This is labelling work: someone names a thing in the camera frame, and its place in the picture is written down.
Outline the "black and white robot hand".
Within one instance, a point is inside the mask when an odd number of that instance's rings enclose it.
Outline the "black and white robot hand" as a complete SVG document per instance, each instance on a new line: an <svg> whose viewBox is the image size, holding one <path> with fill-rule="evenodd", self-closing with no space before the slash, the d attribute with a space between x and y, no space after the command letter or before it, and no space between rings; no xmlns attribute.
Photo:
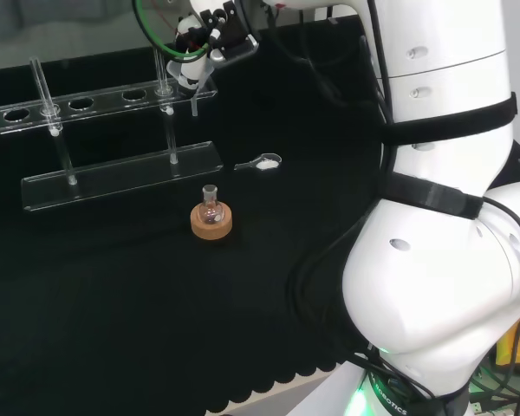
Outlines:
<svg viewBox="0 0 520 416"><path fill-rule="evenodd" d="M240 1L191 1L190 6L174 41L182 56L168 66L178 91L187 97L194 96L214 70L253 55L258 47Z"/></svg>

